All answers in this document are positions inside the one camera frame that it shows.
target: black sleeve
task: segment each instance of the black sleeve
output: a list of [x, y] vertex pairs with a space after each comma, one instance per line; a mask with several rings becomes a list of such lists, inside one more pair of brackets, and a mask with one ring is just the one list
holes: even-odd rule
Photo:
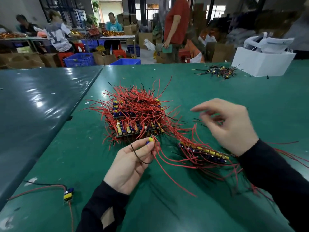
[[104, 228], [104, 232], [116, 231], [117, 226], [122, 223], [125, 217], [124, 207], [128, 204], [128, 201], [129, 195], [119, 193], [102, 181], [83, 208], [76, 232], [102, 232], [101, 217], [110, 207], [113, 207], [115, 220]]
[[308, 231], [309, 182], [261, 140], [239, 157], [249, 181], [268, 191], [295, 231]]

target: white box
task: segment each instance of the white box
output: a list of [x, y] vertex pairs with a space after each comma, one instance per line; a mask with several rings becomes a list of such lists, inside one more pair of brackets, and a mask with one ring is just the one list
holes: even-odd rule
[[252, 76], [282, 76], [296, 54], [265, 54], [238, 47], [232, 66]]

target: left hand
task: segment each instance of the left hand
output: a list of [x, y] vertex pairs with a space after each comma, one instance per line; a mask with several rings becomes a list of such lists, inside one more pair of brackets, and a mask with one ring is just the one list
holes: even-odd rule
[[162, 47], [165, 47], [167, 49], [170, 46], [170, 42], [171, 40], [167, 38]]
[[[157, 153], [154, 142], [146, 145], [148, 140], [149, 138], [144, 138], [132, 143], [137, 156], [145, 163], [150, 163], [152, 155]], [[147, 167], [148, 164], [141, 163], [131, 145], [128, 145], [118, 151], [104, 181], [116, 191], [129, 195]]]

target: right hand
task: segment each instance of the right hand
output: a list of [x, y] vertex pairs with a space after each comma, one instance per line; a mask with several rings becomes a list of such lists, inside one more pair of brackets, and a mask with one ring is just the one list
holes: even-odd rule
[[215, 98], [191, 109], [202, 112], [200, 118], [217, 141], [231, 153], [240, 156], [259, 140], [246, 107]]

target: hand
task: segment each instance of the hand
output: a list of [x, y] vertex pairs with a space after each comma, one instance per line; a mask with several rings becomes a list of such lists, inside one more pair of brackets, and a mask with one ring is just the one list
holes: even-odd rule
[[[191, 111], [202, 111], [200, 117], [212, 135], [224, 148], [237, 156], [245, 153], [259, 140], [248, 111], [242, 105], [215, 98], [193, 107]], [[218, 121], [221, 120], [225, 122], [219, 125]]]
[[[155, 143], [146, 142], [149, 138], [137, 140], [132, 146], [137, 156], [145, 163], [152, 161], [152, 155], [156, 154]], [[131, 145], [118, 151], [113, 164], [107, 171], [104, 181], [116, 191], [129, 195], [137, 185], [148, 164], [141, 163], [136, 157]]]
[[170, 46], [170, 42], [171, 40], [167, 38], [162, 47], [165, 47], [167, 49]]

